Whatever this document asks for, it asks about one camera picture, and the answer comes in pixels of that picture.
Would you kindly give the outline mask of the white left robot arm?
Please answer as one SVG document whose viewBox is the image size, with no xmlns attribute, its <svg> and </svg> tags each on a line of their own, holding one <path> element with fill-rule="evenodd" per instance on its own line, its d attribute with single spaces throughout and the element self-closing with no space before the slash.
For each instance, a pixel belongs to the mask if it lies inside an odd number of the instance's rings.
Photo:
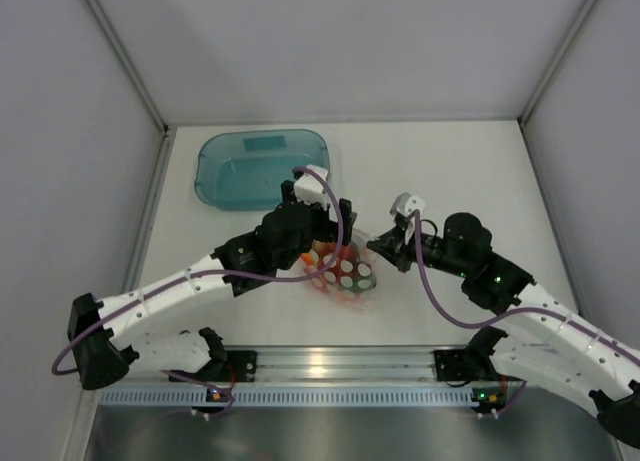
<svg viewBox="0 0 640 461">
<path fill-rule="evenodd" d="M 252 231 L 229 239 L 195 264 L 146 287 L 72 303 L 67 336 L 83 389 L 111 386 L 129 374 L 164 372 L 174 382 L 226 377 L 230 360 L 211 327 L 170 331 L 179 317 L 278 281 L 314 242 L 346 245 L 356 214 L 322 185 L 282 184 L 282 200 Z"/>
</svg>

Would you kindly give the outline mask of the clear zip top bag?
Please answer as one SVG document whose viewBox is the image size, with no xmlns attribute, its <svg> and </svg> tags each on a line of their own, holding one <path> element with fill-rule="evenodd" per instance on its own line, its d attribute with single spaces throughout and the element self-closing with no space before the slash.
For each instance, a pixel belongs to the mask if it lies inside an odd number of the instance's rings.
<svg viewBox="0 0 640 461">
<path fill-rule="evenodd" d="M 316 297 L 343 309 L 375 311 L 380 305 L 375 264 L 378 255 L 367 247 L 371 236 L 354 229 L 351 241 L 339 249 L 334 263 L 303 285 Z"/>
</svg>

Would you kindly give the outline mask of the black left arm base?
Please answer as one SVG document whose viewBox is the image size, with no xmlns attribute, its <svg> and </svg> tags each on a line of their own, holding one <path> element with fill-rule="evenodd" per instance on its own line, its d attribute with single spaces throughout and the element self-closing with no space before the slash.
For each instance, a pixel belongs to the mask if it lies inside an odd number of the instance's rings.
<svg viewBox="0 0 640 461">
<path fill-rule="evenodd" d="M 171 375 L 168 378 L 170 382 L 185 382 L 188 378 L 190 383 L 251 383 L 256 374 L 257 358 L 258 353 L 254 350 L 227 350 L 224 354 L 215 353 L 213 358 L 195 373 L 176 371 L 178 378 Z"/>
</svg>

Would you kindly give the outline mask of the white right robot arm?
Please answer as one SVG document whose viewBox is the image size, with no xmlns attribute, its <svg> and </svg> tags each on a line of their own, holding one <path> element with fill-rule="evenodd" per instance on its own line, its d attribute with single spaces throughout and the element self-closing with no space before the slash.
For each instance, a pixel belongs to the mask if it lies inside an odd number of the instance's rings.
<svg viewBox="0 0 640 461">
<path fill-rule="evenodd" d="M 455 213 L 442 235 L 421 231 L 417 212 L 367 246 L 401 272 L 416 266 L 428 299 L 456 327 L 473 330 L 468 369 L 480 378 L 504 375 L 533 383 L 579 406 L 618 441 L 639 445 L 639 353 L 551 296 L 533 276 L 496 254 L 492 234 L 470 213 Z M 492 313 L 464 322 L 435 298 L 427 269 L 458 276 L 461 290 Z"/>
</svg>

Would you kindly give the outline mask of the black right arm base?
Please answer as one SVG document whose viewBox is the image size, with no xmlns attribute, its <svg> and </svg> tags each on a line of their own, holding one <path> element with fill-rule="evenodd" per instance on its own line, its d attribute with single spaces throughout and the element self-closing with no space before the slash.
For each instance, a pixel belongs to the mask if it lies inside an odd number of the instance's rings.
<svg viewBox="0 0 640 461">
<path fill-rule="evenodd" d="M 436 350 L 434 361 L 438 381 L 493 380 L 496 375 L 488 356 L 469 348 Z"/>
</svg>

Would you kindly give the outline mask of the fake food pieces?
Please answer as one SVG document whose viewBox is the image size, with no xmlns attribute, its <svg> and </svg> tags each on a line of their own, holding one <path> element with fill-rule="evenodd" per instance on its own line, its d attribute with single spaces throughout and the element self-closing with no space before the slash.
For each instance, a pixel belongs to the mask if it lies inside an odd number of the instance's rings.
<svg viewBox="0 0 640 461">
<path fill-rule="evenodd" d="M 301 256 L 304 273 L 309 275 L 324 268 L 332 259 L 335 248 L 335 243 L 315 242 L 312 249 Z M 369 252 L 362 244 L 351 241 L 340 248 L 334 263 L 310 283 L 326 296 L 352 302 L 375 289 L 377 278 Z"/>
</svg>

